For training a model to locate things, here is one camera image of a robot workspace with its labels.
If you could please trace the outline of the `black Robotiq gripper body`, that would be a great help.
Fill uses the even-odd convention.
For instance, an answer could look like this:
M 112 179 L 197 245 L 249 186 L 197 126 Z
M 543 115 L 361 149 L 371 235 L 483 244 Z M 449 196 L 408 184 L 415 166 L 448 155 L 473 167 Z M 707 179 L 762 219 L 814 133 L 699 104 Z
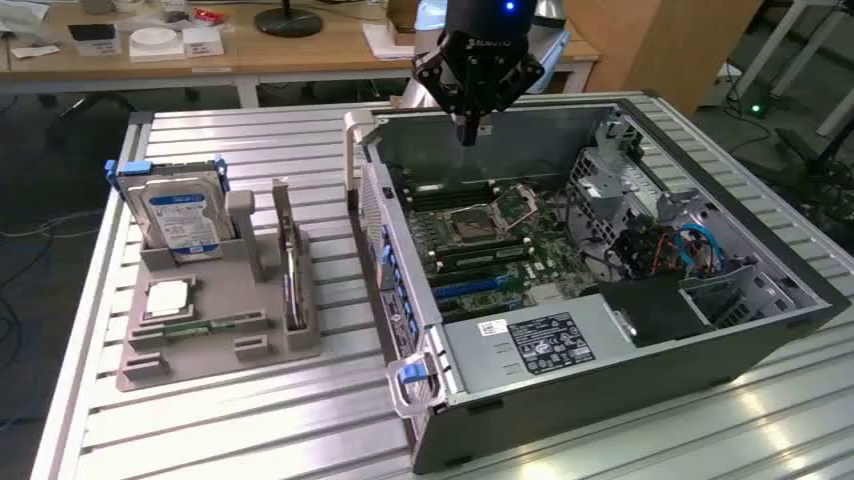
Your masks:
M 464 88 L 469 110 L 469 67 L 480 57 L 529 53 L 533 1 L 451 1 L 445 15 L 447 61 Z

